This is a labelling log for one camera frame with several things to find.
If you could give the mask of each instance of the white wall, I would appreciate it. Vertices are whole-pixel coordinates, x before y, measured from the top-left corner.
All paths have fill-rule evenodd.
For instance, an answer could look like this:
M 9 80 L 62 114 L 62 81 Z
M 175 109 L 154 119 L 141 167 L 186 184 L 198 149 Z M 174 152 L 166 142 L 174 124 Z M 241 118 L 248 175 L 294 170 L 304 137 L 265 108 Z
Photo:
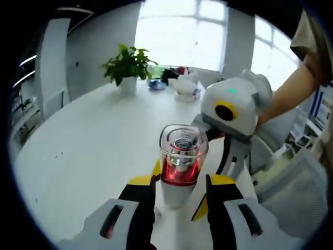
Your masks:
M 254 17 L 233 8 L 228 9 L 224 78 L 237 77 L 251 69 L 254 48 Z
M 73 69 L 78 61 L 77 69 L 70 70 L 70 73 L 82 74 L 79 77 L 68 76 L 68 79 L 72 79 L 69 85 L 79 84 L 81 89 L 89 92 L 108 83 L 100 65 L 117 55 L 119 43 L 134 46 L 140 6 L 141 2 L 112 10 L 92 19 L 68 36 L 67 68 Z M 81 94 L 74 93 L 74 98 Z
M 63 103 L 70 102 L 66 83 L 66 39 L 70 19 L 52 19 L 41 38 L 35 60 L 35 85 L 44 119 L 53 114 L 49 101 L 64 91 Z
M 37 97 L 36 87 L 35 87 L 35 78 L 30 78 L 24 81 L 21 85 L 21 96 L 23 102 L 26 99 L 33 100 L 33 97 Z

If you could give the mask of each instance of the window frame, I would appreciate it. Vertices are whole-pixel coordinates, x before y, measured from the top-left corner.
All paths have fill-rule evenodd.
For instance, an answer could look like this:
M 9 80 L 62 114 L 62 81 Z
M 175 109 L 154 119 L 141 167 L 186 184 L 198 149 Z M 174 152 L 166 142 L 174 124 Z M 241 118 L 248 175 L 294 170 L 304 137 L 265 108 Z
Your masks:
M 223 50 L 223 46 L 225 46 L 225 43 L 223 41 L 226 38 L 226 29 L 227 29 L 227 10 L 228 10 L 227 5 L 226 5 L 225 2 L 218 1 L 218 0 L 193 0 L 193 1 L 195 2 L 195 12 L 194 12 L 194 14 L 185 14 L 185 15 L 145 15 L 145 16 L 141 16 L 141 13 L 140 13 L 139 14 L 139 18 L 138 18 L 138 22 L 140 22 L 140 20 L 150 19 L 150 18 L 174 18 L 174 17 L 191 18 L 191 19 L 193 19 L 195 21 L 196 32 L 198 32 L 198 30 L 199 30 L 199 24 L 200 24 L 200 22 L 208 22 L 208 23 L 213 23 L 213 24 L 217 24 L 217 25 L 223 26 L 222 43 L 221 43 L 221 49 L 220 49 L 221 57 L 220 57 L 219 65 L 218 65 L 218 68 L 222 68 L 222 65 L 223 65 L 223 62 L 222 62 L 222 60 L 223 60 L 222 59 L 222 50 Z M 202 17 L 200 15 L 200 6 L 201 6 L 201 3 L 203 1 L 213 1 L 213 2 L 218 2 L 218 3 L 222 4 L 224 6 L 224 17 L 223 17 L 223 20 L 216 20 L 216 19 L 213 19 L 213 18 Z M 197 41 L 197 39 L 194 39 L 193 42 L 194 42 L 194 48 L 196 50 L 198 41 Z M 161 66 L 175 67 L 175 66 L 179 66 L 179 65 L 161 65 Z M 187 66 L 190 67 L 190 68 L 197 68 L 197 67 L 195 67 L 195 58 L 193 58 L 192 65 L 187 65 Z M 218 70 L 207 69 L 207 68 L 199 68 L 199 69 L 218 72 Z
M 271 48 L 271 54 L 270 54 L 270 60 L 272 59 L 272 53 L 273 53 L 273 49 L 277 49 L 278 51 L 280 51 L 282 54 L 284 54 L 286 57 L 288 57 L 291 61 L 293 61 L 296 65 L 299 64 L 299 60 L 295 60 L 294 58 L 291 58 L 286 52 L 284 52 L 282 49 L 280 49 L 279 47 L 277 47 L 275 44 L 274 44 L 274 33 L 276 30 L 279 30 L 277 27 L 275 27 L 274 25 L 272 25 L 270 22 L 268 22 L 267 20 L 263 19 L 262 17 L 260 16 L 255 16 L 255 19 L 256 18 L 259 18 L 261 20 L 263 20 L 264 22 L 266 22 L 267 24 L 269 24 L 269 26 L 271 27 L 271 40 L 268 41 L 262 37 L 260 37 L 259 35 L 257 35 L 255 29 L 254 29 L 254 40 L 259 40 L 265 44 L 267 44 L 270 48 Z

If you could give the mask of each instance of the black object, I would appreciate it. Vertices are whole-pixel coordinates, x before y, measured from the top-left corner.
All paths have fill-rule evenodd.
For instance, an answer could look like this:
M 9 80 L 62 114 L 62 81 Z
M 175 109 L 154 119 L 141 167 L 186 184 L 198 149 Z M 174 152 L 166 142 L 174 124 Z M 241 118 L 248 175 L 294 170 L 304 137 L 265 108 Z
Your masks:
M 152 225 L 155 221 L 155 183 L 159 176 L 152 176 L 150 185 L 126 185 L 119 199 L 139 202 L 127 235 L 126 250 L 149 249 Z
M 222 159 L 221 159 L 219 168 L 216 171 L 216 174 L 221 174 L 222 170 L 225 167 L 225 164 L 227 163 L 228 155 L 229 155 L 229 152 L 230 152 L 230 144 L 231 144 L 231 135 L 225 134 Z
M 317 250 L 332 248 L 332 226 L 333 210 L 330 209 L 319 226 L 317 231 L 312 235 L 309 241 L 302 247 L 302 250 Z
M 100 236 L 106 239 L 109 239 L 111 237 L 111 235 L 108 235 L 108 230 L 110 230 L 111 228 L 113 229 L 123 208 L 124 208 L 123 206 L 115 206 L 111 210 L 111 212 L 109 213 L 108 217 L 106 218 L 102 226 L 102 229 L 100 230 L 99 233 Z
M 224 202 L 243 199 L 236 184 L 212 185 L 209 175 L 206 175 L 206 196 L 208 214 L 214 249 L 236 250 L 234 226 Z
M 252 160 L 251 160 L 251 150 L 249 151 L 249 173 L 251 175 L 252 171 Z
M 238 206 L 239 210 L 243 214 L 245 221 L 249 227 L 250 233 L 252 236 L 259 236 L 262 234 L 262 228 L 253 214 L 252 210 L 246 204 L 241 204 Z
M 212 128 L 210 130 L 208 130 L 206 132 L 206 136 L 207 136 L 207 139 L 208 139 L 208 142 L 214 140 L 214 139 L 217 139 L 219 138 L 221 135 L 221 132 L 220 130 L 216 129 L 216 128 Z
M 167 84 L 167 86 L 169 86 L 169 83 L 168 83 L 168 79 L 169 78 L 173 78 L 173 79 L 178 79 L 179 77 L 179 74 L 177 72 L 177 70 L 175 69 L 165 69 L 163 71 L 163 74 L 162 74 L 162 77 L 161 77 L 161 82 L 164 82 Z
M 225 121 L 232 121 L 234 119 L 234 113 L 224 105 L 217 105 L 215 112 L 218 117 Z

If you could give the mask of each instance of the tabletop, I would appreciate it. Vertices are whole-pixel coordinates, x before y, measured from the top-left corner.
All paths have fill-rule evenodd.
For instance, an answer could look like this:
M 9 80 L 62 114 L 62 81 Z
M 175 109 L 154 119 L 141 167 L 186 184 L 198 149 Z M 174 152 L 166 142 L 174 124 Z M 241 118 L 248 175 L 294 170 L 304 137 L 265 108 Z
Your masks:
M 34 132 L 13 166 L 28 210 L 52 242 L 73 238 L 128 180 L 151 173 L 162 129 L 190 124 L 199 112 L 199 100 L 181 102 L 173 89 L 152 92 L 143 81 L 134 97 L 106 84 L 74 100 Z M 222 152 L 222 139 L 210 143 L 201 175 L 217 168 Z M 247 168 L 237 186 L 255 197 Z

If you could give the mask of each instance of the clear plastic cup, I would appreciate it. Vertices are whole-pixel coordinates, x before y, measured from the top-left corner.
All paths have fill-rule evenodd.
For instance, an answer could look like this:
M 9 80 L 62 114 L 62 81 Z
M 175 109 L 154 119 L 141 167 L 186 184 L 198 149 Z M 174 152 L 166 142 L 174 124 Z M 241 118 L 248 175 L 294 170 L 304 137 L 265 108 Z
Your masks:
M 197 183 L 208 152 L 208 139 L 197 127 L 173 124 L 160 136 L 162 182 L 174 186 Z

